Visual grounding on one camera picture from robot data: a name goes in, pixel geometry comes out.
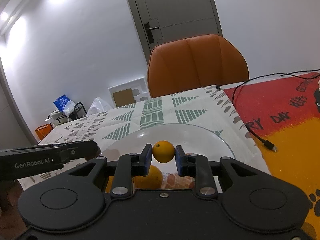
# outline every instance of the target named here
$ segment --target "table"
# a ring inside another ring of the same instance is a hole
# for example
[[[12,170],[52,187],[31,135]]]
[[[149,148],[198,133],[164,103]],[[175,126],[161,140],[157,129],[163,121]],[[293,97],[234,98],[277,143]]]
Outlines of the table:
[[[310,198],[302,228],[313,239],[320,239],[319,80],[290,77],[245,85],[237,90],[234,101],[242,120],[277,146],[274,153],[254,138],[271,174],[298,186]],[[223,88],[231,99],[234,88]]]
[[[236,159],[300,187],[310,198],[310,212],[303,229],[314,239],[320,236],[320,182],[317,171],[317,128],[320,92],[318,79],[298,78],[245,85],[239,88],[235,106],[231,104],[236,84],[215,86],[154,98],[56,127],[42,144],[95,140],[103,151],[116,140],[137,130],[165,123],[188,123],[204,127],[223,138]],[[274,153],[245,128],[247,123],[258,135],[278,147]],[[61,170],[20,180],[24,188],[70,169],[84,159],[74,160]]]

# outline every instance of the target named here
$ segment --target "gray door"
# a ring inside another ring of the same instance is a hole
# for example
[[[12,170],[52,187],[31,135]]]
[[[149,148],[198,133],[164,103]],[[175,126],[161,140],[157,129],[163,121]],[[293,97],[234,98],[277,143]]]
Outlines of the gray door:
[[[135,0],[150,50],[161,43],[218,34],[210,0]]]

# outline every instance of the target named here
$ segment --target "paw print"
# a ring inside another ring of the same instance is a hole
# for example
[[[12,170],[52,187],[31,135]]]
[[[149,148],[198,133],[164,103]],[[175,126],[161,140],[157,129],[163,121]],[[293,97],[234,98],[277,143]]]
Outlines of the paw print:
[[[316,189],[316,195],[318,197],[320,197],[320,189]],[[320,200],[318,199],[317,200],[317,197],[316,197],[315,194],[311,193],[309,195],[309,198],[310,198],[310,209],[313,208],[314,206],[314,210],[315,210],[315,215],[317,217],[320,217]]]

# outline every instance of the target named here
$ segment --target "cardboard box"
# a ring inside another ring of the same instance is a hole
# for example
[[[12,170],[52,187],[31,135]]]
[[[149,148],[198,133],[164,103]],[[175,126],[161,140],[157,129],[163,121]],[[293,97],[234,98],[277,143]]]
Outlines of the cardboard box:
[[[132,90],[130,88],[115,92],[112,95],[113,100],[116,103],[116,107],[126,106],[136,102],[136,100],[133,98]]]

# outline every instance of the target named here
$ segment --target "leather chair back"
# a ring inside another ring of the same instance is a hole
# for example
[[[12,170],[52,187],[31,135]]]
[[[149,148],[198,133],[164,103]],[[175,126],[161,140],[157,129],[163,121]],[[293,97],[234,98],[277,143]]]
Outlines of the leather chair back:
[[[154,47],[150,55],[148,86],[152,98],[248,79],[244,57],[215,34],[164,43]]]

